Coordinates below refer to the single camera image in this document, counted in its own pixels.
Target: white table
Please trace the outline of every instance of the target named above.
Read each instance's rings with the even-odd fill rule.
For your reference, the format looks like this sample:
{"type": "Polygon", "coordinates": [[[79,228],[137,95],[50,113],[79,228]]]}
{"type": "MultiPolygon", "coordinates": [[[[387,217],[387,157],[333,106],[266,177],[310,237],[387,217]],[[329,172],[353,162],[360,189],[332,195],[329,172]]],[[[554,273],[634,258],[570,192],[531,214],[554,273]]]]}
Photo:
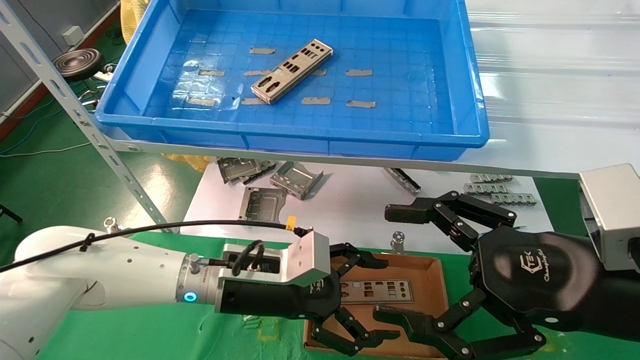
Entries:
{"type": "MultiPolygon", "coordinates": [[[[304,163],[304,166],[314,173],[324,171],[324,177],[314,188],[316,193],[310,198],[300,201],[287,196],[280,212],[281,223],[285,223],[289,215],[294,215],[297,226],[313,226],[316,231],[327,235],[332,243],[350,242],[357,247],[375,249],[389,249],[391,235],[395,231],[402,231],[406,236],[405,250],[462,253],[433,224],[397,224],[384,219],[387,204],[410,204],[414,197],[382,168],[318,163],[304,163]]],[[[420,196],[423,197],[438,197],[451,190],[460,191],[463,184],[469,183],[469,174],[465,173],[427,170],[406,172],[422,186],[420,196]]],[[[273,188],[269,184],[271,174],[249,186],[273,188]]],[[[187,210],[185,221],[237,219],[245,187],[242,183],[223,184],[218,166],[210,164],[187,210]]],[[[532,193],[539,201],[533,207],[512,207],[518,215],[516,225],[525,225],[526,228],[522,230],[532,233],[553,231],[532,178],[515,177],[508,183],[508,188],[511,192],[532,193]]],[[[474,223],[472,226],[479,233],[489,230],[474,223]]],[[[191,226],[183,227],[180,232],[187,235],[265,241],[290,242],[296,239],[295,235],[283,230],[239,226],[191,226]]]]}

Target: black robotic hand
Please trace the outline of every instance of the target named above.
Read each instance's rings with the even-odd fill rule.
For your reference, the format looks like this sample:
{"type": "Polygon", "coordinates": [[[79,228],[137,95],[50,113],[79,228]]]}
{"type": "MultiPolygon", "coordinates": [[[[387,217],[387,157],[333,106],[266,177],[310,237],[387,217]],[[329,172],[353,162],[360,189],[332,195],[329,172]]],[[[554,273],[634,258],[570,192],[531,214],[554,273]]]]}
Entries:
{"type": "Polygon", "coordinates": [[[374,319],[400,325],[412,342],[434,346],[449,359],[471,360],[535,352],[546,339],[532,325],[640,341],[640,274],[605,271],[588,238],[516,231],[513,211],[457,192],[388,205],[385,218],[432,222],[471,251],[474,289],[442,316],[374,308],[374,319]],[[461,217],[493,230],[480,237],[461,217]],[[455,328],[480,307],[516,334],[471,343],[459,338],[455,328]]]}

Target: green floor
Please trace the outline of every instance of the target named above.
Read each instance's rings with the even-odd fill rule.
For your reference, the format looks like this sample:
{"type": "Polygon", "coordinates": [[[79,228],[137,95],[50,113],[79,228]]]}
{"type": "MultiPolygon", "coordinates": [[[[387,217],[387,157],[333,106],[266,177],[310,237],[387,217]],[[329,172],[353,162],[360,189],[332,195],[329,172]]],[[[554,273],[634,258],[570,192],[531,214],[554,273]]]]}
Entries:
{"type": "MultiPolygon", "coordinates": [[[[106,34],[96,43],[107,61],[116,59],[124,45],[114,45],[106,34]]],[[[48,95],[41,104],[51,101],[48,95]]],[[[0,152],[23,139],[44,115],[60,110],[57,102],[22,119],[2,142],[0,152]]],[[[11,153],[62,149],[87,142],[64,111],[41,121],[33,135],[11,153]]],[[[184,163],[160,154],[122,153],[121,157],[145,187],[165,217],[182,220],[201,174],[184,163]]],[[[536,185],[556,231],[585,235],[577,183],[537,179],[536,185]]],[[[52,225],[101,229],[103,220],[116,216],[128,227],[151,224],[126,187],[91,146],[67,152],[18,158],[0,158],[0,204],[24,218],[20,225],[0,218],[0,263],[9,263],[15,246],[28,234],[52,225]]]]}

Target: cardboard box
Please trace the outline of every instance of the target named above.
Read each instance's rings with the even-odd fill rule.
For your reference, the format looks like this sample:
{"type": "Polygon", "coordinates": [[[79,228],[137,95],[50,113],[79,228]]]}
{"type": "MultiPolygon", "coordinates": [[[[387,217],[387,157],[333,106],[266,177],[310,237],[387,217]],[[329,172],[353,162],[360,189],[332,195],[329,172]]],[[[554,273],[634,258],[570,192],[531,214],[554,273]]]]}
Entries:
{"type": "MultiPolygon", "coordinates": [[[[409,256],[395,254],[376,254],[377,258],[389,261],[388,268],[384,270],[365,269],[354,267],[342,280],[366,281],[384,279],[408,279],[411,284],[413,303],[389,304],[403,309],[411,309],[431,314],[434,317],[442,315],[448,308],[447,291],[442,273],[442,263],[437,258],[425,256],[409,256]]],[[[337,268],[344,263],[344,259],[332,260],[332,267],[337,268]]],[[[355,318],[367,330],[398,330],[401,335],[395,340],[385,340],[377,348],[364,348],[359,354],[393,358],[417,358],[417,359],[444,359],[444,356],[435,348],[427,345],[409,342],[404,330],[396,325],[377,322],[373,320],[372,309],[374,304],[345,305],[355,318]]],[[[331,317],[324,322],[323,327],[343,338],[353,341],[339,323],[331,317]]],[[[334,352],[334,350],[316,342],[311,338],[311,323],[305,322],[303,344],[309,352],[334,352]]]]}

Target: metal shelf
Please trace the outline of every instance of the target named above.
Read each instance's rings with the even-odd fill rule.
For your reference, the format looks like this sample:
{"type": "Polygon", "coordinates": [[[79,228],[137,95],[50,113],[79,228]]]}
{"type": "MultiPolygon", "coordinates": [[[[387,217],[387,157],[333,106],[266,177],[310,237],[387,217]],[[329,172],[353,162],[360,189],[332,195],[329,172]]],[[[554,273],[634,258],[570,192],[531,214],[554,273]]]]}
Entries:
{"type": "Polygon", "coordinates": [[[210,149],[103,133],[6,0],[0,29],[145,211],[165,223],[118,151],[569,178],[618,163],[640,168],[640,0],[542,3],[467,1],[492,138],[452,163],[210,149]]]}

